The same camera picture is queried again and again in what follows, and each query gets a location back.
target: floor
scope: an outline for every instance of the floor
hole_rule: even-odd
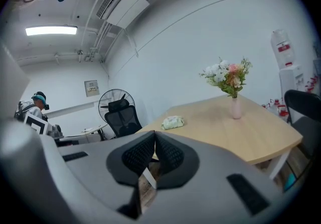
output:
[[[308,159],[304,156],[304,154],[298,148],[294,148],[291,151],[287,161],[292,167],[296,176],[298,176],[308,164]],[[268,164],[269,162],[263,162],[255,166],[264,172]],[[150,163],[149,171],[157,181],[160,177],[159,163]],[[278,185],[281,189],[283,189],[290,173],[291,173],[291,169],[287,164],[285,164],[281,169],[281,171],[279,172],[279,174],[274,179],[274,182],[276,183],[276,185]],[[300,183],[304,182],[304,178],[305,178],[305,175],[299,179],[296,185],[299,185]],[[152,188],[152,186],[149,184],[149,182],[146,180],[146,178],[143,175],[139,178],[138,185],[139,185],[139,191],[140,191],[139,195],[140,195],[140,202],[141,202],[141,210],[142,210],[142,213],[144,213],[148,209],[148,207],[152,204],[152,201],[156,196],[156,190]]]

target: gray shirt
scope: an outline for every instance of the gray shirt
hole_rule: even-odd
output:
[[[41,110],[40,110],[37,106],[32,107],[32,108],[30,108],[30,109],[27,110],[27,111],[24,111],[24,108],[26,108],[27,106],[29,106],[29,105],[31,105],[31,104],[34,104],[34,101],[33,101],[33,100],[22,101],[21,104],[22,104],[22,111],[23,111],[23,117],[24,117],[24,119],[25,119],[27,113],[30,113],[30,114],[32,114],[32,115],[34,115],[34,116],[42,119]]]

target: flower vase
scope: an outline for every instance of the flower vase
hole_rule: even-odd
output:
[[[232,98],[231,115],[234,119],[240,119],[242,117],[239,98]]]

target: electric fan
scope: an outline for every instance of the electric fan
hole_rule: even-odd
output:
[[[135,106],[134,99],[131,97],[129,93],[121,89],[112,89],[107,91],[99,100],[98,110],[101,118],[105,120],[105,114],[109,112],[108,104],[110,102],[115,102],[121,99],[126,99],[129,102],[129,105]]]

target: rectangular light fixture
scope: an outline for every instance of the rectangular light fixture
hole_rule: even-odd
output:
[[[77,27],[72,26],[41,26],[26,28],[27,36],[44,35],[44,34],[68,34],[75,35]]]

